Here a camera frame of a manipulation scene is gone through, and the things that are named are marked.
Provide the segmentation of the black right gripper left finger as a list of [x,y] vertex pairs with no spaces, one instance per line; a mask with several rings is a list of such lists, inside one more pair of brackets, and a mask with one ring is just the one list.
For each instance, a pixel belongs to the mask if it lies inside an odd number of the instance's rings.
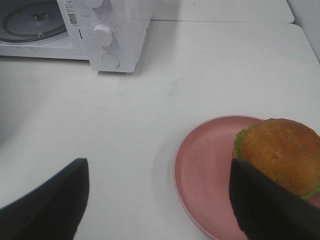
[[0,209],[2,240],[72,240],[90,192],[89,165],[77,158],[28,194]]

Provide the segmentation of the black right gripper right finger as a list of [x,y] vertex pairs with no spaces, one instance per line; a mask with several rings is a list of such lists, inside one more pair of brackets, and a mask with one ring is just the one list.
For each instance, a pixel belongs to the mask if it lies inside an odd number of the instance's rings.
[[318,240],[320,209],[242,158],[231,161],[229,199],[249,240]]

